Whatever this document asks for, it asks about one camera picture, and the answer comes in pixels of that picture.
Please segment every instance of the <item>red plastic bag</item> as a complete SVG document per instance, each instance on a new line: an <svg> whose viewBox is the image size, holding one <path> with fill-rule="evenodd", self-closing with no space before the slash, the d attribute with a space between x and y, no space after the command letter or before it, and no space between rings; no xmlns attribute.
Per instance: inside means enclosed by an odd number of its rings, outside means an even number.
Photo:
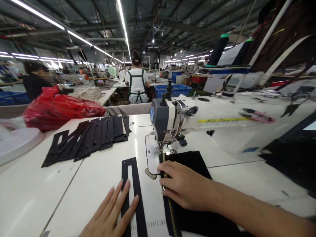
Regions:
<svg viewBox="0 0 316 237"><path fill-rule="evenodd" d="M94 101L58 94L58 87L43 87L42 90L23 113L27 127L46 132L62 127L71 119L100 117L105 113L105 108Z"/></svg>

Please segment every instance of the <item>black hair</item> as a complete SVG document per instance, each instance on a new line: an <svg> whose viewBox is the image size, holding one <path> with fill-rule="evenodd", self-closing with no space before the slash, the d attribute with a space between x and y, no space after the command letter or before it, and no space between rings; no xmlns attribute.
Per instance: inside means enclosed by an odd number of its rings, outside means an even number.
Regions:
<svg viewBox="0 0 316 237"><path fill-rule="evenodd" d="M25 61L23 64L27 74L31 74L32 72L38 71L40 69L43 69L45 72L49 72L48 67L44 66L41 63L30 63L28 61Z"/></svg>
<svg viewBox="0 0 316 237"><path fill-rule="evenodd" d="M133 59L132 59L132 63L134 66L138 66L139 64L142 63L142 58L138 55L137 51L133 52Z"/></svg>

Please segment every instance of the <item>green apron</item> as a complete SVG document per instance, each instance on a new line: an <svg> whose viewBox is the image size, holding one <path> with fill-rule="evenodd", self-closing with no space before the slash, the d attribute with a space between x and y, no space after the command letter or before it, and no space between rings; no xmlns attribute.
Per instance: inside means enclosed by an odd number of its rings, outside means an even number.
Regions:
<svg viewBox="0 0 316 237"><path fill-rule="evenodd" d="M128 71L128 74L130 75L131 79L130 79L130 82L129 82L129 92L128 92L128 97L130 97L131 94L136 94L137 95L137 98L136 98L136 102L138 101L138 98L140 98L141 100L141 103L143 103L143 100L142 100L142 97L140 97L141 94L146 94L146 87L145 87L145 82L144 82L144 69L142 71L142 75L139 76L139 75L134 75L132 76L132 74ZM143 81L143 86L144 86L144 92L140 92L138 91L138 93L132 93L131 92L131 88L132 88L132 78L133 77L141 77L142 78L142 81Z"/></svg>

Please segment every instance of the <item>white t-shirt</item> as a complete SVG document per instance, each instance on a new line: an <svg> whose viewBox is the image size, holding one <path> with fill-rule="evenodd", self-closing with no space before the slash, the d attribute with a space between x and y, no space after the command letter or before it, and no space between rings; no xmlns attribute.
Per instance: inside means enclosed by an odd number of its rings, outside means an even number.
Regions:
<svg viewBox="0 0 316 237"><path fill-rule="evenodd" d="M139 76L139 77L133 77L132 79L132 88L131 88L131 92L133 93L137 93L138 91L140 92L144 92L144 85L143 85L143 81L142 81L142 69L141 68L132 68L131 70L129 70L129 72L132 74L132 76ZM144 70L144 83L146 83L148 80L148 76L147 76L147 72ZM125 81L130 83L131 81L131 76L129 75L129 73L127 72L125 75Z"/></svg>

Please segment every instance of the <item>factory ceiling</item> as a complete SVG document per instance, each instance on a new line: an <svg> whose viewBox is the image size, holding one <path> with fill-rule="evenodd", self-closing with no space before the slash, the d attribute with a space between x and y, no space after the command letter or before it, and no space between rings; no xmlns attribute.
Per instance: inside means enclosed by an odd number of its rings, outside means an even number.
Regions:
<svg viewBox="0 0 316 237"><path fill-rule="evenodd" d="M28 0L51 19L106 51L128 51L117 0ZM230 32L230 45L242 42L257 27L260 9L268 0L120 0L130 50L172 55L178 50L211 49ZM13 0L0 0L2 40L49 49L87 46Z"/></svg>

